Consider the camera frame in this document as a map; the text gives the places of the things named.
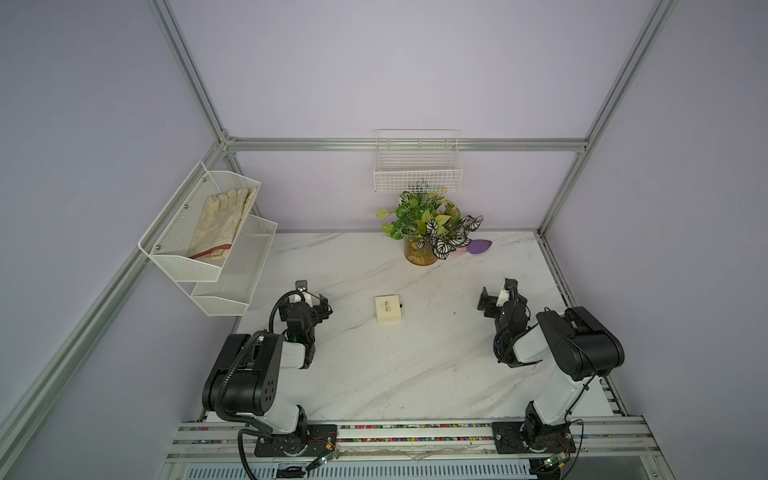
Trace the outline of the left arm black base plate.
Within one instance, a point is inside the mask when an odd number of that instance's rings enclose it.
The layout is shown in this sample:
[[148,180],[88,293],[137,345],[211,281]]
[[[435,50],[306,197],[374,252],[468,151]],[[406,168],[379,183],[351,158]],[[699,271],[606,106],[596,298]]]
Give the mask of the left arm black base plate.
[[338,426],[309,424],[291,434],[260,436],[252,452],[256,457],[319,457],[336,445]]

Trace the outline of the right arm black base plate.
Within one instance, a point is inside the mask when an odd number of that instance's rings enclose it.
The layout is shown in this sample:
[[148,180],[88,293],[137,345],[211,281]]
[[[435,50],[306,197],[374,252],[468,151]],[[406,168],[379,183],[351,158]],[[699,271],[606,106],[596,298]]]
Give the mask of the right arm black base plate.
[[556,426],[523,422],[493,422],[492,437],[499,454],[576,453],[569,424]]

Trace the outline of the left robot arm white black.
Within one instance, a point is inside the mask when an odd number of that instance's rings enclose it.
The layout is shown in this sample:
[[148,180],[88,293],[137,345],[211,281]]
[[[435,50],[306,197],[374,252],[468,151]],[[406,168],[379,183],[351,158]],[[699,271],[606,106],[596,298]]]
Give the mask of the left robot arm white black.
[[284,370],[310,367],[316,327],[332,313],[325,296],[310,292],[306,281],[297,281],[272,307],[265,330],[226,338],[203,386],[203,409],[258,432],[306,435],[306,413],[279,396],[279,377]]

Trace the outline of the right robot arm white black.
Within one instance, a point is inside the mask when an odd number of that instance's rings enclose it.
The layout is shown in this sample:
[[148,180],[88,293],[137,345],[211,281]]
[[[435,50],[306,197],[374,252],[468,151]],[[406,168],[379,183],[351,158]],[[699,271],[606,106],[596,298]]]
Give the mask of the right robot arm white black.
[[625,361],[621,342],[586,308],[561,313],[546,308],[532,315],[515,279],[507,279],[497,295],[483,289],[477,310],[494,321],[498,363],[520,368],[548,358],[555,362],[544,390],[526,406],[520,435],[530,448],[541,438],[563,434],[591,383]]

